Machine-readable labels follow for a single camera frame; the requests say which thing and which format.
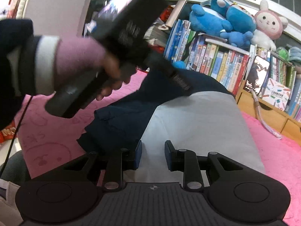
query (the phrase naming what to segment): smartphone screen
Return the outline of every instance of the smartphone screen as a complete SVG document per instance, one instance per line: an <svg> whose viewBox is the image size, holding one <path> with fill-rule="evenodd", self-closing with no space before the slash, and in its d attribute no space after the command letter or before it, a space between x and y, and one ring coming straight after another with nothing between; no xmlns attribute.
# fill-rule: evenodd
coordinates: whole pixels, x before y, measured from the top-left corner
<svg viewBox="0 0 301 226"><path fill-rule="evenodd" d="M131 1L132 0L110 0L99 12L98 17L113 21Z"/></svg>
<svg viewBox="0 0 301 226"><path fill-rule="evenodd" d="M253 89L256 94L259 94L262 84L268 73L269 67L270 63L268 61L259 56L256 56L243 89L246 91Z"/></svg>

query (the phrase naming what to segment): black sleeve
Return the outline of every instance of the black sleeve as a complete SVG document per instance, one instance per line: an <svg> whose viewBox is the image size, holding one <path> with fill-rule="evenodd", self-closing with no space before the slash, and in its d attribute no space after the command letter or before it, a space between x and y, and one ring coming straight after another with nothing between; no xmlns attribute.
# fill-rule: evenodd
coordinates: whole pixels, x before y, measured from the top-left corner
<svg viewBox="0 0 301 226"><path fill-rule="evenodd" d="M33 24L27 19L0 21L0 130L5 128L20 110L24 96L15 97L7 54L22 46L33 35Z"/></svg>

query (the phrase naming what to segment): wooden drawer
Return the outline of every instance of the wooden drawer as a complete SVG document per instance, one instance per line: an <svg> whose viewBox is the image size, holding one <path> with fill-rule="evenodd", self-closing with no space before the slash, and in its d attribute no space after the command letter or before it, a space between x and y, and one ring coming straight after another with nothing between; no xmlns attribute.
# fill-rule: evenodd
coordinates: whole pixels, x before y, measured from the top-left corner
<svg viewBox="0 0 301 226"><path fill-rule="evenodd" d="M295 140L299 145L301 145L301 129L296 123L287 120L281 134Z"/></svg>
<svg viewBox="0 0 301 226"><path fill-rule="evenodd" d="M286 121L285 116L281 115L272 108L264 105L263 103L260 103L260 105L262 107L261 116L263 120L270 127L274 128L278 132L281 132ZM255 111L254 107L254 100L251 95L242 93L238 101L238 107L241 111L246 112L248 115L257 118L257 112Z"/></svg>

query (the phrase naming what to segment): ribbed black surface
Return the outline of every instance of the ribbed black surface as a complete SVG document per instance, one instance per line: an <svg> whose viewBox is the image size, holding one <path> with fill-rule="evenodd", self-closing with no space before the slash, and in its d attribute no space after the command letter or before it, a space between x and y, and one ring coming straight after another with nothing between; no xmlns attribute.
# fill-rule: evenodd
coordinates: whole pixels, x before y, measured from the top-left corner
<svg viewBox="0 0 301 226"><path fill-rule="evenodd" d="M23 225L40 224L25 222ZM244 224L224 219L208 206L202 194L184 191L178 183L129 183L123 191L104 195L100 204L89 215L63 225L239 226ZM276 221L264 225L286 224Z"/></svg>

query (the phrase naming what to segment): pink blanket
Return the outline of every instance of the pink blanket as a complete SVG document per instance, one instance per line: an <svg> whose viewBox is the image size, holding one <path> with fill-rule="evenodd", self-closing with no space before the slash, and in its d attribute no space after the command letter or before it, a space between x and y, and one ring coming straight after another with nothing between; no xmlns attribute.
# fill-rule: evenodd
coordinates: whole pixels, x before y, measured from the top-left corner
<svg viewBox="0 0 301 226"><path fill-rule="evenodd" d="M34 97L19 131L19 140L30 175L39 176L84 154L76 139L93 120L94 110L137 90L145 75L138 71L132 76L129 85L123 85L120 90L114 91L110 97L102 101L93 101L72 119L49 115L44 110L49 97L41 95ZM19 120L21 113L22 110L16 116L16 121ZM285 184L291 193L291 203L285 222L291 226L301 226L301 147L285 137L282 140L276 139L258 120L245 113L242 115L260 151L267 175Z"/></svg>

